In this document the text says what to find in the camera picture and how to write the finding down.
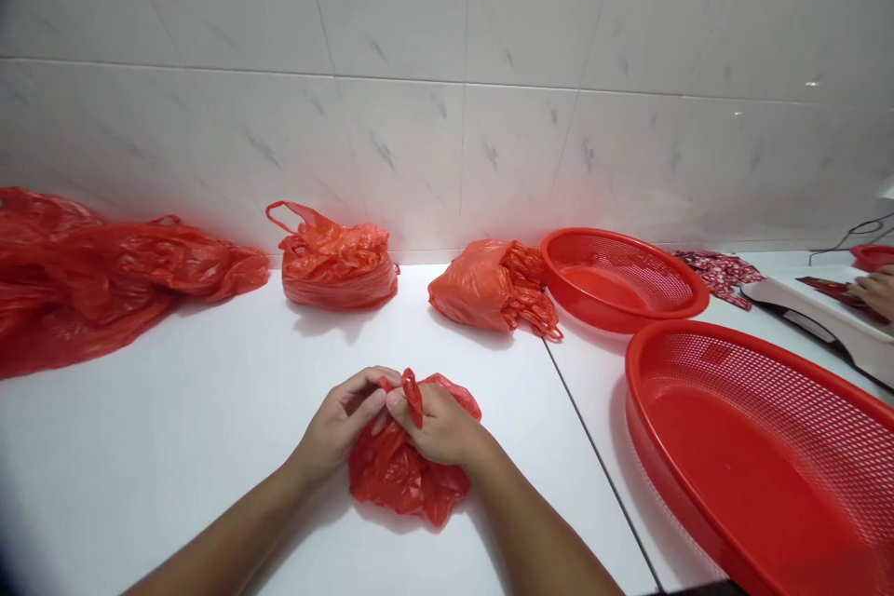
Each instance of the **white table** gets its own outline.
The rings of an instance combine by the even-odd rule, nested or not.
[[[743,253],[740,256],[764,271],[777,265],[806,264],[806,252]],[[624,352],[629,338],[598,334],[562,312],[561,317],[560,328],[565,338],[559,344],[549,343],[549,351],[630,517],[658,583],[664,590],[674,592],[725,579],[723,571],[704,555],[664,508],[643,474],[630,443],[625,419],[627,386],[624,377]],[[708,309],[697,319],[746,332],[789,349],[894,405],[894,395],[855,371],[797,327],[759,307],[746,312],[712,297]]]
[[[326,391],[373,364],[468,387],[621,588],[657,591],[543,342],[440,317],[427,284],[444,267],[403,267],[394,300],[354,315],[289,305],[274,272],[263,289],[187,307],[110,356],[0,382],[0,542],[23,594],[126,588],[277,467]],[[356,504],[343,474],[308,512],[255,585],[263,594],[506,590],[474,496],[435,533]]]

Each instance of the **red plastic basket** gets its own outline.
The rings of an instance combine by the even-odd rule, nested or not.
[[[627,379],[646,473],[751,596],[894,594],[894,411],[791,352],[697,321],[637,333]]]
[[[556,302],[603,331],[633,333],[656,321],[694,317],[710,300],[688,265],[635,237],[563,228],[541,250]]]
[[[859,245],[850,252],[854,255],[854,267],[864,272],[878,272],[885,265],[894,265],[894,247]]]

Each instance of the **forearm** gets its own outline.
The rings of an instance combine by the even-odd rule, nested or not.
[[[307,495],[287,464],[242,496],[125,596],[235,596],[264,562]]]
[[[515,596],[623,596],[583,540],[487,434],[465,464]]]

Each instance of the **bundle of plastic bags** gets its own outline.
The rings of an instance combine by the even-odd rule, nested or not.
[[[0,379],[109,354],[183,297],[215,302],[267,281],[264,253],[175,216],[108,223],[19,188],[0,202]]]
[[[467,389],[453,384],[441,374],[433,374],[419,383],[426,384],[443,386],[469,414],[481,420],[481,408]],[[379,380],[379,385],[385,391],[391,390],[385,377]],[[401,386],[413,423],[422,427],[419,385],[413,371],[407,368]],[[363,429],[347,465],[351,495],[358,501],[371,501],[398,514],[416,515],[439,528],[471,488],[466,473],[459,466],[443,466],[426,460],[391,416],[378,435],[373,435],[373,422]]]
[[[519,241],[476,240],[428,285],[428,301],[457,323],[514,331],[519,319],[536,335],[561,340],[556,306],[543,293],[540,250]]]
[[[304,219],[291,230],[270,212],[286,206]],[[377,309],[398,292],[388,233],[374,223],[346,228],[304,205],[280,200],[267,218],[289,236],[282,249],[282,289],[299,305],[335,311]]]

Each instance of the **another person's hand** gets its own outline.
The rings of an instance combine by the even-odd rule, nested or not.
[[[400,385],[397,371],[375,366],[364,368],[326,395],[285,465],[302,485],[315,489],[338,470],[360,431],[377,416],[373,430],[381,430],[386,419],[386,393],[379,386],[383,376],[393,386]]]
[[[857,286],[851,290],[882,317],[894,321],[894,265],[857,278]]]
[[[479,454],[490,434],[465,408],[438,385],[419,385],[422,393],[422,428],[410,418],[402,388],[388,394],[391,416],[410,434],[419,453],[429,461],[447,466],[466,466]]]

